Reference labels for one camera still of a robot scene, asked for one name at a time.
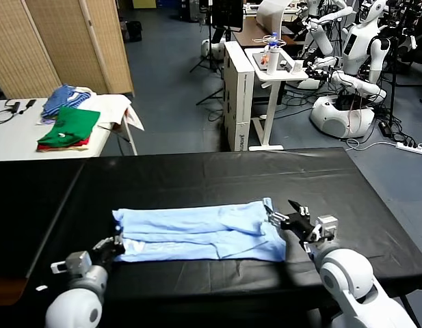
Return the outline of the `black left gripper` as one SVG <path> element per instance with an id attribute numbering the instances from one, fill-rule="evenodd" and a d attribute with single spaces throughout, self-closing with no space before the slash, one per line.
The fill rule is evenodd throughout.
<path id="1" fill-rule="evenodd" d="M 89 255 L 92 265 L 103 267 L 106 271 L 111 271 L 114 260 L 124 252 L 123 233 L 119 233 L 100 240 L 89 251 Z"/>

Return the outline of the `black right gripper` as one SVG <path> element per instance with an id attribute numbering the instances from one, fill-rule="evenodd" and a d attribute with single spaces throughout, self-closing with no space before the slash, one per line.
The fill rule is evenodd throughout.
<path id="1" fill-rule="evenodd" d="M 310 211 L 308 206 L 301 205 L 300 203 L 288 200 L 288 203 L 296 211 L 288 216 L 274 211 L 270 206 L 264 203 L 264 208 L 267 212 L 268 221 L 276 228 L 282 230 L 290 230 L 302 242 L 315 242 L 318 241 L 320 236 L 316 231 L 315 226 L 311 225 Z"/>

